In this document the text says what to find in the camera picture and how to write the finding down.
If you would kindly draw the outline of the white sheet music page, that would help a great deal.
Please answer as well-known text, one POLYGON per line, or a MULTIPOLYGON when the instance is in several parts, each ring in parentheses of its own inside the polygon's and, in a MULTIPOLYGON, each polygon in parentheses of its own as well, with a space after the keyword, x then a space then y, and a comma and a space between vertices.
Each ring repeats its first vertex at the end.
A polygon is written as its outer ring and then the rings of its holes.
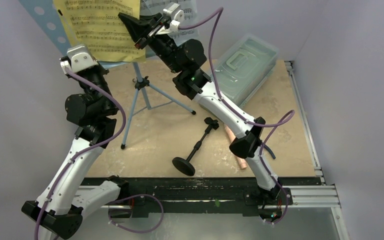
MULTIPOLYGON (((181 26, 190 26, 198 23, 199 16, 196 0, 140 0, 140 15, 150 16, 162 13, 163 9, 171 2, 179 4, 185 14, 181 26)), ((175 43, 179 46, 189 39, 198 40, 199 30, 197 28, 180 30, 178 32, 170 33, 169 36, 173 38, 175 43)))

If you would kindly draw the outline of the yellow sheet music page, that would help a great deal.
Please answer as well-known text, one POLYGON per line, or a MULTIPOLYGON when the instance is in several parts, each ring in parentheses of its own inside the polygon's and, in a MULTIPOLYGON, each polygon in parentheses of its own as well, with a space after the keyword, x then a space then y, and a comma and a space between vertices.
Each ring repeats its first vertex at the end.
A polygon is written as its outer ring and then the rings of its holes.
POLYGON ((138 18, 138 0, 55 0, 57 14, 72 46, 85 44, 104 62, 143 62, 144 49, 136 49, 119 13, 138 18))

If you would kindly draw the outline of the light blue music stand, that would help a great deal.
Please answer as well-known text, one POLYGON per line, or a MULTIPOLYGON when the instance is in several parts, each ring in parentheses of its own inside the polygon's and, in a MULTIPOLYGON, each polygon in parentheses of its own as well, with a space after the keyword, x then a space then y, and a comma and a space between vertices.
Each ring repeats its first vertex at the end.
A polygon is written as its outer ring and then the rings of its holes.
MULTIPOLYGON (((57 49, 61 52, 63 56, 67 55, 67 51, 72 46, 77 46, 79 42, 76 40, 75 43, 70 43, 69 37, 74 37, 74 31, 70 29, 66 33, 64 30, 64 23, 67 18, 63 18, 65 16, 64 12, 58 7, 54 5, 52 0, 19 0, 19 3, 25 8, 25 10, 30 14, 33 20, 37 23, 37 25, 43 30, 43 32, 47 35, 47 37, 52 41, 52 43, 57 47, 57 49)), ((134 90, 134 97, 131 103, 130 112, 126 116, 126 125, 123 130, 124 136, 122 140, 122 144, 120 148, 124 150, 126 148, 126 142, 128 139, 128 134, 131 126, 131 122, 133 116, 142 112, 143 110, 152 110, 159 107, 163 107, 169 105, 171 103, 175 103, 178 106, 184 108, 192 115, 196 114, 192 108, 186 106, 184 103, 178 101, 168 93, 156 87, 154 84, 149 83, 148 85, 134 90), (149 100, 149 96, 147 93, 147 88, 150 88, 160 95, 169 99, 168 102, 152 106, 149 100), (134 111, 137 103, 138 96, 142 95, 145 103, 145 107, 138 111, 134 111)))

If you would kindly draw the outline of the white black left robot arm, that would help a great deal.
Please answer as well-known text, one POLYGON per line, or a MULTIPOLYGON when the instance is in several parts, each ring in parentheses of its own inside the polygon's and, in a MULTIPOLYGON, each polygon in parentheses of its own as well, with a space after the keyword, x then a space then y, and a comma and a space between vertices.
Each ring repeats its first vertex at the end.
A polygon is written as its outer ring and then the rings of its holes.
POLYGON ((114 115, 123 113, 121 104, 112 96, 105 75, 108 70, 100 64, 76 70, 63 67, 65 74, 79 82, 83 93, 70 95, 65 102, 66 117, 78 126, 61 167, 35 200, 26 201, 21 210, 35 227, 36 240, 71 238, 83 220, 103 205, 118 205, 129 199, 127 183, 111 176, 85 195, 76 196, 92 164, 108 144, 125 129, 123 122, 116 127, 114 115))

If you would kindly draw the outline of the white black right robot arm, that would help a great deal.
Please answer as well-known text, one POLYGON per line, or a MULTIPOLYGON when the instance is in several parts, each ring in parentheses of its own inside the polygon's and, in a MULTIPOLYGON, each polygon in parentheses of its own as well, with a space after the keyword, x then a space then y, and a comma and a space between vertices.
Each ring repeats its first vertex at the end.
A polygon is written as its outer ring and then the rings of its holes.
POLYGON ((161 13, 135 18, 120 12, 118 17, 137 49, 150 47, 176 74, 172 81, 181 95, 205 107, 230 128, 235 139, 229 149, 235 156, 246 160, 261 188, 262 200, 268 204, 278 200, 281 192, 258 154, 262 143, 262 128, 259 125, 264 124, 264 120, 242 112, 224 94, 218 92, 213 78, 201 69, 207 60, 202 43, 192 38, 177 45, 168 34, 157 34, 169 21, 169 17, 161 13))

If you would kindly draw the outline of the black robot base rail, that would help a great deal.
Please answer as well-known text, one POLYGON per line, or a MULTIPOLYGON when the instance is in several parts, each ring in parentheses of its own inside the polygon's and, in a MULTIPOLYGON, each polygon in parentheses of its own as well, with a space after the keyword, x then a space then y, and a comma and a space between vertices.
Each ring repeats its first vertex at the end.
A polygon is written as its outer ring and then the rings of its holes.
POLYGON ((110 201, 110 210, 127 210, 133 218, 150 213, 241 214, 244 217, 281 216, 278 204, 293 204, 286 194, 277 198, 261 193, 254 177, 126 177, 122 202, 110 201))

